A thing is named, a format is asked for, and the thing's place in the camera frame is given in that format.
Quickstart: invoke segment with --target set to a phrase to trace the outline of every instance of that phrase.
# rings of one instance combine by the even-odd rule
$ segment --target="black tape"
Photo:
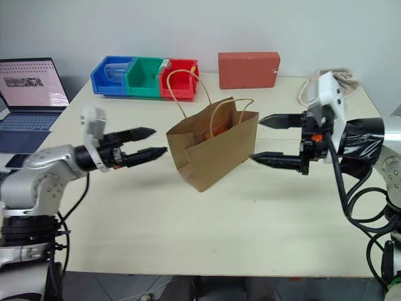
[[[363,178],[377,162],[384,140],[381,118],[355,119],[345,127],[345,140],[341,142],[341,171],[358,179]]]

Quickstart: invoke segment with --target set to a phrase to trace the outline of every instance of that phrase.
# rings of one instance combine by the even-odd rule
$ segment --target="laptop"
[[[51,58],[0,60],[0,153],[35,152],[69,103]]]

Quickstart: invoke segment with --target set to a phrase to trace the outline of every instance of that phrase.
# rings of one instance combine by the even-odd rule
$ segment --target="red box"
[[[277,52],[219,53],[220,89],[271,88],[279,64]]]
[[[170,58],[170,65],[163,67],[160,74],[160,95],[166,98],[173,98],[167,88],[167,76],[178,69],[192,71],[199,76],[198,61]],[[171,90],[176,99],[191,101],[196,93],[198,79],[187,72],[177,72],[170,77]]]

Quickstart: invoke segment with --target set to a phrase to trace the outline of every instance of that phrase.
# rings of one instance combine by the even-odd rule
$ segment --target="green storage bin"
[[[160,97],[159,77],[163,58],[136,58],[125,74],[127,95]]]

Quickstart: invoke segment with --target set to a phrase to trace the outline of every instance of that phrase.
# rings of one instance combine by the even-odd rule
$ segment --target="red brick block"
[[[277,52],[219,53],[220,89],[273,87],[279,64]]]

